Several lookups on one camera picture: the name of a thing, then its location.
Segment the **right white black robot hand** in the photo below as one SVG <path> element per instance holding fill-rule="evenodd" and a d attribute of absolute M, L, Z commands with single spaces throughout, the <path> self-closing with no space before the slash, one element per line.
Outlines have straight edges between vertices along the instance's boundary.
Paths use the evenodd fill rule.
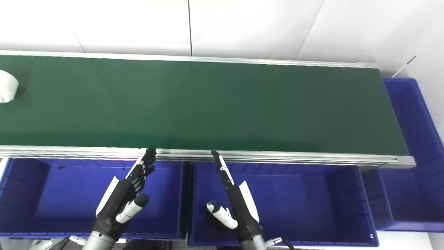
<path fill-rule="evenodd" d="M 241 185 L 235 185 L 222 155 L 215 150 L 212 150 L 211 154 L 217 164 L 221 182 L 232 208 L 229 209 L 211 200 L 206 203 L 207 210 L 234 232 L 243 250 L 266 249 L 257 208 L 246 181 Z"/>

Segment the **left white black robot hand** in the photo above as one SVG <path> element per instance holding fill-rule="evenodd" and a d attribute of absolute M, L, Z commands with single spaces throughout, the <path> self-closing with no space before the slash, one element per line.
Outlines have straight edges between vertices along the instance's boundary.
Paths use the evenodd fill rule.
<path fill-rule="evenodd" d="M 113 177 L 99 206 L 96 209 L 96 221 L 92 232 L 119 240 L 129 226 L 129 221 L 148 203 L 149 196 L 143 193 L 146 178 L 155 166 L 156 148 L 146 150 L 127 176 L 119 180 Z"/>

